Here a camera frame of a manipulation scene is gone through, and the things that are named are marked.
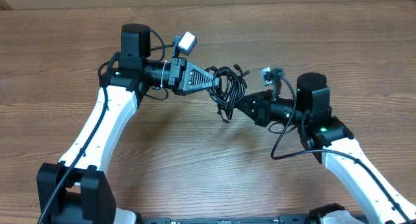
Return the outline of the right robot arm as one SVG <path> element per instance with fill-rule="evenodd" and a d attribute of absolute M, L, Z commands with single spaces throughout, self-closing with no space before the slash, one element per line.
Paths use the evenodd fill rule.
<path fill-rule="evenodd" d="M 262 74 L 271 90 L 242 97 L 236 107 L 256 125 L 270 122 L 294 126 L 304 154 L 312 154 L 331 171 L 362 209 L 369 223 L 414 223 L 415 205 L 400 195 L 367 158 L 352 131 L 332 114 L 326 76 L 304 73 L 291 88 L 291 99 L 280 98 L 282 71 Z"/>

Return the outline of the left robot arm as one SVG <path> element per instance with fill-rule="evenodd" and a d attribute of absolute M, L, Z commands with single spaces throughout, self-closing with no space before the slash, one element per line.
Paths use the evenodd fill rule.
<path fill-rule="evenodd" d="M 170 60 L 151 59 L 147 25 L 126 24 L 121 48 L 100 65 L 97 101 L 72 146 L 55 164 L 42 164 L 36 176 L 40 223 L 140 223 L 140 214 L 117 206 L 107 179 L 112 154 L 127 122 L 150 89 L 188 95 L 219 80 L 187 56 L 197 38 L 190 32 L 172 40 Z"/>

